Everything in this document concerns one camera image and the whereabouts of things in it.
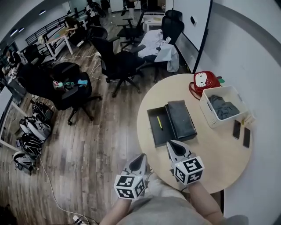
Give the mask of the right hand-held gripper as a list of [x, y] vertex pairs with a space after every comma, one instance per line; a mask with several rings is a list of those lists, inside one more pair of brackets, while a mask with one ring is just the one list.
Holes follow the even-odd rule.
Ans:
[[169, 140], [166, 147], [171, 161], [172, 169], [170, 171], [177, 182], [189, 185], [201, 179], [204, 164], [201, 157], [191, 153], [187, 144]]

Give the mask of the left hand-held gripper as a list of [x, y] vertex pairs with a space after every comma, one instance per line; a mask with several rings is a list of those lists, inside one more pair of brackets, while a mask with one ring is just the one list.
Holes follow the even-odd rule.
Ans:
[[142, 153], [125, 164], [122, 172], [116, 176], [114, 189], [121, 199], [138, 200], [146, 190], [147, 156]]

